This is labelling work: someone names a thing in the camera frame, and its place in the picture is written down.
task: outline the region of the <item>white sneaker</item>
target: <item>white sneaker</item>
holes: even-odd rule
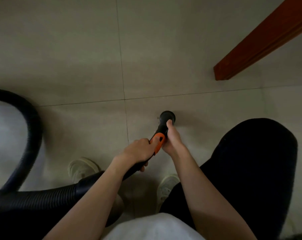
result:
[[[100,167],[88,158],[81,157],[77,160],[71,161],[68,166],[69,177],[73,183],[78,183],[81,179],[88,177],[94,173],[100,172]],[[117,194],[113,203],[107,226],[116,222],[124,211],[124,203],[122,198]]]
[[[167,197],[169,197],[169,194],[171,193],[174,186],[176,186],[180,182],[179,177],[177,174],[170,174],[166,176],[158,186],[158,189],[156,191],[157,196],[157,208],[156,212],[158,213],[160,211],[160,208],[163,204],[163,202],[166,200]]]
[[[101,171],[100,167],[95,162],[85,157],[71,161],[68,166],[69,177],[74,184],[99,171]]]

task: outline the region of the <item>white shirt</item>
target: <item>white shirt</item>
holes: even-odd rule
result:
[[[178,218],[159,213],[117,225],[103,240],[205,240]]]

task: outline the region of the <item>vacuum handle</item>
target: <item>vacuum handle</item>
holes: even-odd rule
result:
[[[166,136],[167,136],[167,133],[168,133],[168,128],[167,126],[163,126],[163,125],[159,125],[158,129],[156,130],[155,134],[153,135],[153,137],[149,140],[149,143],[151,144],[152,143],[152,140],[155,136],[158,136],[160,137],[160,141],[159,143],[157,144],[156,148],[154,149],[154,153],[153,155],[146,161],[141,161],[141,162],[138,162],[136,164],[134,164],[124,175],[123,177],[123,180],[127,179],[128,177],[130,177],[133,173],[135,173],[136,171],[139,171],[143,166],[144,164],[146,164],[147,161],[149,161],[153,156],[155,156],[155,154],[157,154],[162,145],[165,143],[166,141]]]

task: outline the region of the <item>floor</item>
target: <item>floor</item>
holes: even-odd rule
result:
[[[0,89],[42,117],[44,144],[23,190],[71,183],[67,165],[106,169],[128,143],[152,136],[164,110],[197,163],[249,118],[273,118],[297,137],[298,164],[282,236],[302,232],[302,34],[231,80],[213,66],[283,0],[0,0]],[[20,159],[26,125],[0,102],[0,186]],[[152,214],[174,173],[161,151],[120,190],[120,221]]]

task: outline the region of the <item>vacuum cleaner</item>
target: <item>vacuum cleaner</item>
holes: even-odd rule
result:
[[[24,239],[42,239],[104,171],[83,178],[77,184],[41,191],[18,191],[32,169],[40,150],[43,125],[38,112],[25,98],[0,90],[0,101],[16,107],[23,115],[28,129],[24,154],[8,181],[0,189],[0,239],[19,236]],[[175,122],[175,115],[171,111],[161,113],[160,125],[153,135],[153,137],[159,136],[160,141],[153,156],[158,153],[166,140],[168,131],[166,122],[169,119]],[[131,167],[123,180],[140,170],[148,160]]]

